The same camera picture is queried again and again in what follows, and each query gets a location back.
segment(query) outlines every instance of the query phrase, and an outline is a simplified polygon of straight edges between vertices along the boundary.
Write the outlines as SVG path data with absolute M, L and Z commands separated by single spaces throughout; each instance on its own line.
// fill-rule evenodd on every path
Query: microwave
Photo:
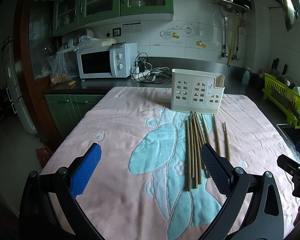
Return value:
M 80 78 L 126 78 L 135 70 L 137 43 L 97 46 L 77 51 Z

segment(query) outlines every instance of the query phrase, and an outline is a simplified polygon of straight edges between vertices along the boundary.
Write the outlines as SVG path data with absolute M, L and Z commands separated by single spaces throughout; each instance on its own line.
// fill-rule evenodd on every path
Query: floor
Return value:
M 29 172 L 42 170 L 35 152 L 42 146 L 23 129 L 17 115 L 0 122 L 0 202 L 17 216 Z

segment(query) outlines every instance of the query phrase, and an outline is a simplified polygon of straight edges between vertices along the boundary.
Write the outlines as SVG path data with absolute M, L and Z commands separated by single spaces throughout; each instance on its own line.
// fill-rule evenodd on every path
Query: wooden chopstick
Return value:
M 213 114 L 213 121 L 214 121 L 214 127 L 216 129 L 218 155 L 221 156 L 220 141 L 219 141 L 218 127 L 217 127 L 217 121 L 216 121 L 216 115 L 215 114 Z
M 192 138 L 193 138 L 193 144 L 194 144 L 194 181 L 195 181 L 195 188 L 198 188 L 198 161 L 197 161 L 197 142 L 195 137 L 195 123 L 194 119 L 191 119 L 192 122 Z
M 192 121 L 191 121 L 191 117 L 190 117 L 190 121 L 189 121 L 189 133 L 190 133 L 190 154 L 191 154 L 191 178 L 194 178 L 194 137 L 193 137 L 193 127 L 192 127 Z
M 230 162 L 230 146 L 229 146 L 229 137 L 228 137 L 228 132 L 227 132 L 227 125 L 225 122 L 225 132 L 226 132 L 226 147 L 227 147 L 227 155 L 226 158 Z
M 207 127 L 207 123 L 206 123 L 206 119 L 203 117 L 203 115 L 201 114 L 201 118 L 202 118 L 202 122 L 203 122 L 203 127 L 204 127 L 204 132 L 207 136 L 207 143 L 210 143 L 210 138 L 209 138 L 209 132 L 208 132 L 208 127 Z
M 197 157 L 197 172 L 198 172 L 198 184 L 202 184 L 201 178 L 201 158 L 200 158 L 200 141 L 198 135 L 197 127 L 194 128 L 194 136 L 195 136 L 195 143 L 196 143 L 196 157 Z
M 203 136 L 203 133 L 202 133 L 202 130 L 201 130 L 201 127 L 200 127 L 200 123 L 199 123 L 199 119 L 198 119 L 197 113 L 194 112 L 193 115 L 194 115 L 194 118 L 195 118 L 195 121 L 196 121 L 196 124 L 197 124 L 198 135 L 200 137 L 201 145 L 204 145 L 206 142 L 204 140 L 204 136 Z
M 187 120 L 187 153 L 188 153 L 188 191 L 190 191 L 191 190 L 191 149 L 190 149 L 189 120 Z

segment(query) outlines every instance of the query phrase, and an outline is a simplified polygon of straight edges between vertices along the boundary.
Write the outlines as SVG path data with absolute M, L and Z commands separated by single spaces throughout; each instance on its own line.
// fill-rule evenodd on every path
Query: power strip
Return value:
M 136 79 L 138 81 L 143 81 L 143 80 L 145 80 L 145 76 L 148 75 L 149 73 L 150 73 L 149 70 L 145 70 L 138 74 L 132 74 L 131 77 L 132 77 L 132 79 Z

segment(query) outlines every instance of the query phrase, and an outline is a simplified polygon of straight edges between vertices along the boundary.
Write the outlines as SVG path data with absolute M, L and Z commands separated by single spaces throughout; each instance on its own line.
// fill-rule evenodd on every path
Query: electrical outlet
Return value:
M 105 36 L 108 38 L 112 38 L 112 29 L 105 29 Z

